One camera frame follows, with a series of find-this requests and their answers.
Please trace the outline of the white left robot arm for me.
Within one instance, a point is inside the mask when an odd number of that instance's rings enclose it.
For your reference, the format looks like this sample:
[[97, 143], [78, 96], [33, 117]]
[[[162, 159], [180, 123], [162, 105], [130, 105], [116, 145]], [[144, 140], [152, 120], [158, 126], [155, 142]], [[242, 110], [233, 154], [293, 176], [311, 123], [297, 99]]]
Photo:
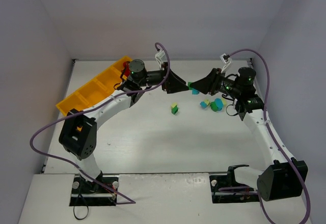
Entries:
[[80, 88], [86, 105], [64, 109], [68, 119], [63, 124], [59, 143], [82, 170], [80, 183], [86, 185], [88, 192], [97, 192], [103, 179], [93, 154], [97, 130], [117, 113], [135, 105], [145, 90], [155, 86], [167, 94], [188, 90], [186, 82], [169, 68], [168, 62], [163, 62], [156, 71], [147, 71], [142, 60], [125, 58]]

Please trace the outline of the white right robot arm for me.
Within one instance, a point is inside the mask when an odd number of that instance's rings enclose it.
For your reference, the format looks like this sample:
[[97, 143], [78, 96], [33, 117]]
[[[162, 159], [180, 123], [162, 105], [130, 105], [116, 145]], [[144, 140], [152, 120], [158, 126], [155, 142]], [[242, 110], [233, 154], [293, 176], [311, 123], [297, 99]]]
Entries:
[[231, 80], [221, 69], [214, 68], [205, 78], [191, 83], [190, 87], [203, 94], [221, 92], [230, 96], [235, 103], [236, 114], [249, 128], [263, 154], [267, 166], [264, 171], [247, 164], [229, 167], [231, 185], [246, 185], [258, 191], [265, 201], [299, 197], [308, 167], [303, 160], [296, 160], [278, 137], [264, 111], [264, 102], [256, 93], [255, 76], [254, 69], [242, 67]]

